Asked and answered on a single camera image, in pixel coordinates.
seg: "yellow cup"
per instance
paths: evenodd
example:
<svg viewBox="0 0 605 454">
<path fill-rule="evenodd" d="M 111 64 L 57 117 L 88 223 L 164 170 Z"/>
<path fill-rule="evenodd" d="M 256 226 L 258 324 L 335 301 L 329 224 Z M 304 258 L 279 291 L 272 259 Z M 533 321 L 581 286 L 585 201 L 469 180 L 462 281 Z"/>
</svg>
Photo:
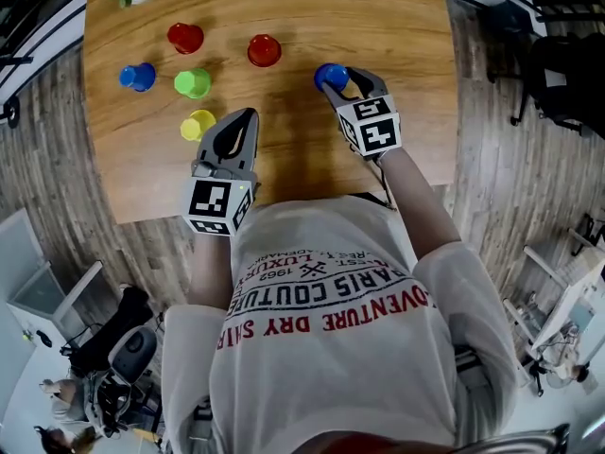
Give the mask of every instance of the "yellow cup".
<svg viewBox="0 0 605 454">
<path fill-rule="evenodd" d="M 209 111 L 194 111 L 181 123 L 181 136 L 187 141 L 201 141 L 204 133 L 215 124 L 216 118 Z"/>
</svg>

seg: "green cup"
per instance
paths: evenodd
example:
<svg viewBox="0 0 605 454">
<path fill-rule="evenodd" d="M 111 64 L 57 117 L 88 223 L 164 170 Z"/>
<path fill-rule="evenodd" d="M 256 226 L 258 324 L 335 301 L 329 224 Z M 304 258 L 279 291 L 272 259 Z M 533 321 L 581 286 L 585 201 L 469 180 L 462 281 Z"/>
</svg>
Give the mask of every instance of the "green cup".
<svg viewBox="0 0 605 454">
<path fill-rule="evenodd" d="M 212 80 L 203 69 L 182 71 L 174 78 L 174 88 L 183 96 L 200 99 L 210 93 Z"/>
</svg>

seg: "desk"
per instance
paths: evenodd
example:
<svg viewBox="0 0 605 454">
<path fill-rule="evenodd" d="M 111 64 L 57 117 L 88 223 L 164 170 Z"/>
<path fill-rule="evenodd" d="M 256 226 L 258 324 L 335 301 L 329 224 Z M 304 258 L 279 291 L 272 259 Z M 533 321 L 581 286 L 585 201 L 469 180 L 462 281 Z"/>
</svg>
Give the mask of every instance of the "desk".
<svg viewBox="0 0 605 454">
<path fill-rule="evenodd" d="M 200 25 L 201 50 L 178 54 L 165 35 L 177 22 Z M 268 33 L 280 61 L 257 68 L 250 38 Z M 155 86 L 137 94 L 118 84 L 127 64 L 149 61 Z M 198 144 L 179 125 L 196 109 L 217 118 L 244 107 L 260 114 L 257 203 L 316 199 L 380 189 L 337 131 L 313 83 L 324 62 L 382 77 L 402 116 L 405 147 L 432 184 L 454 180 L 458 97 L 444 0 L 149 0 L 120 9 L 88 0 L 84 77 L 89 133 L 118 223 L 175 216 Z M 180 96 L 173 78 L 203 67 L 214 81 L 202 100 Z"/>
</svg>

